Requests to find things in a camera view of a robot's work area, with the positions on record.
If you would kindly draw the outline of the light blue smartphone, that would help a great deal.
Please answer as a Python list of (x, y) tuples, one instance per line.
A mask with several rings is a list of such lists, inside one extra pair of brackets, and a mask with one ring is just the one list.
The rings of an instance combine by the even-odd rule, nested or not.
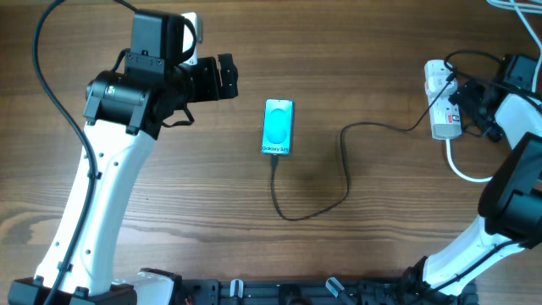
[(268, 99), (263, 117), (261, 153), (289, 155), (294, 119), (294, 103), (291, 100)]

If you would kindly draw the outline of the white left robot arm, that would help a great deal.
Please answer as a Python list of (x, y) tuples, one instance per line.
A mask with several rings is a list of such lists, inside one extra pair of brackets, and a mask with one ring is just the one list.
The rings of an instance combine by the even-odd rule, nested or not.
[(178, 274), (145, 268), (113, 276), (130, 194), (170, 117), (189, 103), (232, 99), (230, 54), (201, 58), (202, 21), (193, 12), (135, 12), (130, 47), (86, 88), (83, 149), (63, 217), (30, 278), (15, 280), (11, 304), (185, 304)]

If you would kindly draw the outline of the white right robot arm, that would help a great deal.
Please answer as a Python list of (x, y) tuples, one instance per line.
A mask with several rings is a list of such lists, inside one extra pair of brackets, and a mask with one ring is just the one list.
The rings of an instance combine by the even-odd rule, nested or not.
[(492, 265), (540, 244), (541, 97), (529, 90), (535, 76), (514, 57), (501, 59), (489, 86), (501, 91), (495, 120), (512, 150), (484, 188), (476, 219), (445, 249), (409, 268), (398, 297), (450, 303)]

